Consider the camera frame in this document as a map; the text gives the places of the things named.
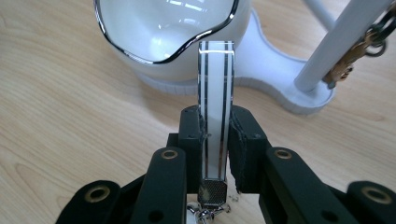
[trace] white metal rod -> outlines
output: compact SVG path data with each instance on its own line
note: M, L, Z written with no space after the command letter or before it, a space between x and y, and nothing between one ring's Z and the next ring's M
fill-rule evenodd
M334 28L335 19L320 0L304 0L327 31Z
M393 0L351 0L294 79L300 91L312 91L359 40Z

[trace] white bowl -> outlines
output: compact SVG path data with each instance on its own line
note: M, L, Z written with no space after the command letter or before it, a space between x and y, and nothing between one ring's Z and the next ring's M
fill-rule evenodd
M197 78L198 45L231 40L247 27L250 0L94 0L102 33L139 75Z

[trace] brass screw hole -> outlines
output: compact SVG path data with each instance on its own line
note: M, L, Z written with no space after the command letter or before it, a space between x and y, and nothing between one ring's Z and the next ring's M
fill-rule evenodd
M284 149L277 149L275 151L275 155L283 160L289 160L291 159L291 153L289 153L287 150Z
M91 188L85 194L85 201L88 203L99 203L110 194L110 188L106 185L99 185Z
M172 160L177 157L177 152L174 150L166 150L164 151L161 156L166 160Z
M364 187L361 189L361 192L366 196L368 199L382 204L391 204L392 199L390 196L381 189L377 189L374 187Z

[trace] black mechanical part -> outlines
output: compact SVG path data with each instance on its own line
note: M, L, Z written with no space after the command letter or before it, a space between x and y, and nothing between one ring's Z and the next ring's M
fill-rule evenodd
M186 156L177 147L157 150L129 223L186 222Z
M111 181L83 187L57 223L185 223L186 194L198 192L202 177L204 134L197 109L181 112L179 133L170 133L167 147L154 153L146 175L122 189ZM266 223L396 223L392 190L368 181L350 184L346 193L329 187L297 153L272 147L245 108L233 106L230 122L235 185L239 192L260 194Z
M233 106L228 139L230 169L236 189L243 193L260 193L260 157L271 144L250 111Z

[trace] wooden table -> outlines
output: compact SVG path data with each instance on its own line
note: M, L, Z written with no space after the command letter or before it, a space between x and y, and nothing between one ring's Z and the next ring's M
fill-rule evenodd
M288 54L308 58L325 35L301 1L253 2L268 38ZM346 1L325 4L337 15ZM0 6L0 222L54 223L85 184L109 179L123 186L144 174L197 97L139 81L100 33L91 0ZM246 88L235 88L234 104L324 183L346 190L351 181L371 180L396 190L395 58L393 34L386 54L358 61L315 115L293 115ZM238 198L218 223L263 223L258 196Z

